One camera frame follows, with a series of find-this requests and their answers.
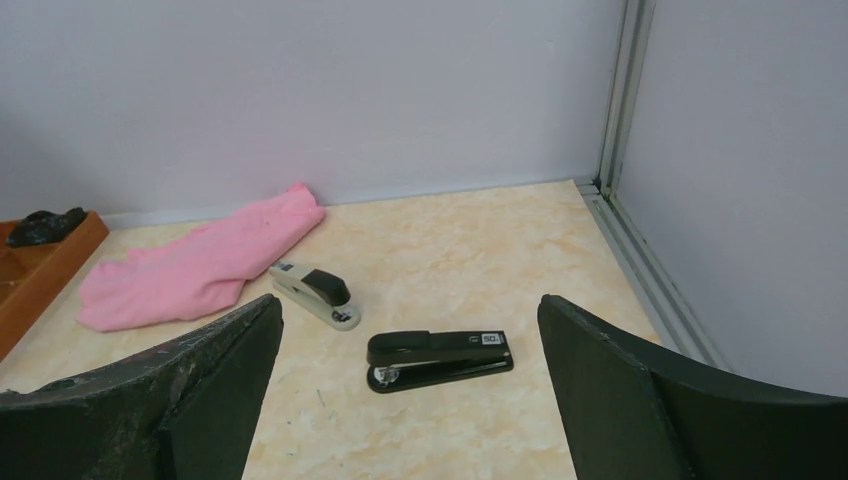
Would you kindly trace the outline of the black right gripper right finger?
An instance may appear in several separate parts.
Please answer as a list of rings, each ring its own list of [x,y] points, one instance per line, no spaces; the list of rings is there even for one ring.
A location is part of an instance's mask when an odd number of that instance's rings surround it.
[[[745,378],[556,295],[537,311],[580,479],[843,479],[847,401]]]

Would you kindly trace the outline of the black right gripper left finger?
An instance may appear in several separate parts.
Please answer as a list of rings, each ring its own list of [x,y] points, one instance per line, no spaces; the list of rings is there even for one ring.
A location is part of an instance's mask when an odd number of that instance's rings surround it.
[[[238,479],[281,345],[266,294],[104,367],[1,396],[5,479]]]

